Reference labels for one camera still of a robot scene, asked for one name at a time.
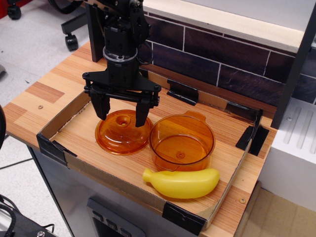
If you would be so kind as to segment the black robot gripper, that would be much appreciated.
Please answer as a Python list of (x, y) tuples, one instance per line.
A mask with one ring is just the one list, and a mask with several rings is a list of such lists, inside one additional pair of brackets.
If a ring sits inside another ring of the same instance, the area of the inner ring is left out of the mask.
[(103, 48), (103, 56), (107, 61), (106, 70), (82, 75), (86, 83), (84, 90), (89, 94), (98, 118), (107, 118), (110, 99), (115, 98), (137, 103), (135, 126), (144, 126), (150, 107), (159, 104), (161, 86), (139, 72), (138, 49), (122, 54)]

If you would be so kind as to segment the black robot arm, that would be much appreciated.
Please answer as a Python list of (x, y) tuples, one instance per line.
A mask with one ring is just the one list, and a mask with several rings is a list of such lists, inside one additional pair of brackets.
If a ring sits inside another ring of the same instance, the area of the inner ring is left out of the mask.
[(147, 62), (139, 59), (141, 45), (148, 45), (150, 24), (146, 21), (141, 0), (74, 0), (60, 8), (56, 1), (50, 5), (62, 14), (69, 14), (86, 5), (87, 22), (93, 61), (100, 57), (107, 68), (86, 72), (85, 93), (90, 96), (97, 116), (105, 120), (110, 99), (136, 103), (136, 127), (145, 124), (149, 110), (159, 104), (161, 86), (143, 77), (139, 71)]

